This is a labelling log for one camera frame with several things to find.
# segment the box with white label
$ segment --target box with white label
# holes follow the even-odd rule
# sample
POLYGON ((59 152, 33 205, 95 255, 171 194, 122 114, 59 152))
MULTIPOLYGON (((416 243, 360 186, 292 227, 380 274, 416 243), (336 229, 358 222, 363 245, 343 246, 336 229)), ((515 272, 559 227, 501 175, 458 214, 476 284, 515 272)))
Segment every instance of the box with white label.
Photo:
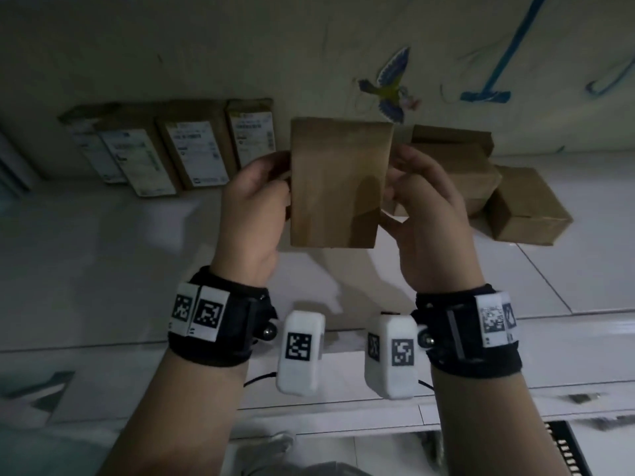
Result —
POLYGON ((176 195, 179 176, 154 125, 160 104, 134 104, 95 125, 95 130, 139 197, 176 195))
POLYGON ((58 117, 75 145, 106 183, 126 183, 110 151, 95 131, 95 124, 119 108, 119 103, 79 105, 58 117))
POLYGON ((238 171, 224 107, 215 100, 173 100, 156 119, 188 190, 225 185, 238 171))
POLYGON ((231 100, 227 119, 241 167, 275 151, 273 100, 231 100))

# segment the bird tail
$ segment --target bird tail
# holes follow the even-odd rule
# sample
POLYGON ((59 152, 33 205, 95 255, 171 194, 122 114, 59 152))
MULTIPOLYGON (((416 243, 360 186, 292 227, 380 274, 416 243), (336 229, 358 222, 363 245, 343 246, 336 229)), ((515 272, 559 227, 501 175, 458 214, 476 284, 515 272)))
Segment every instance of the bird tail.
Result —
POLYGON ((377 94, 377 88, 368 80, 358 80, 358 84, 362 92, 371 93, 373 95, 377 94))

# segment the bird sticker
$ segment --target bird sticker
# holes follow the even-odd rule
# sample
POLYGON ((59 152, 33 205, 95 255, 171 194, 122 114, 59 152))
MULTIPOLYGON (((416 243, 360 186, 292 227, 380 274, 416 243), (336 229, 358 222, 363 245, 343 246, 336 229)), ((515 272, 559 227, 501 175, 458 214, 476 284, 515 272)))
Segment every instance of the bird sticker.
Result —
POLYGON ((410 47, 399 50, 379 72, 377 86, 369 80, 358 80, 362 92, 379 97, 379 111, 394 124, 402 124, 403 111, 417 110, 421 103, 421 100, 414 98, 408 93, 408 89, 401 85, 409 55, 410 47))

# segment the person's left hand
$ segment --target person's left hand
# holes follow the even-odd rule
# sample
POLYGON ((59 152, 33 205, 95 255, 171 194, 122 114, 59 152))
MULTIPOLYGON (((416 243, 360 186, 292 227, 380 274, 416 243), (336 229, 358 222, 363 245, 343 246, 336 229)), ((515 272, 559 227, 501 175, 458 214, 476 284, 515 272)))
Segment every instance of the person's left hand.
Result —
POLYGON ((291 197, 289 185, 275 177, 289 166, 289 152, 278 151, 252 161, 225 185, 212 273, 247 286, 267 285, 291 197))

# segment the black cable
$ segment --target black cable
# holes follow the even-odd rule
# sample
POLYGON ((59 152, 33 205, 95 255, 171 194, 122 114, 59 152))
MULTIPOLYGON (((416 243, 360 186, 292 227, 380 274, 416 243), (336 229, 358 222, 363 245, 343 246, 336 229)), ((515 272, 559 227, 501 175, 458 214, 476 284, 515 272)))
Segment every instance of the black cable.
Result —
POLYGON ((254 377, 251 381, 247 381, 245 384, 242 385, 242 387, 247 387, 249 384, 257 383, 261 379, 267 379, 268 377, 276 377, 276 376, 277 376, 276 372, 263 374, 262 376, 254 377))
POLYGON ((432 384, 424 383, 421 379, 419 379, 419 384, 427 387, 428 389, 432 389, 434 391, 434 387, 432 386, 432 384))

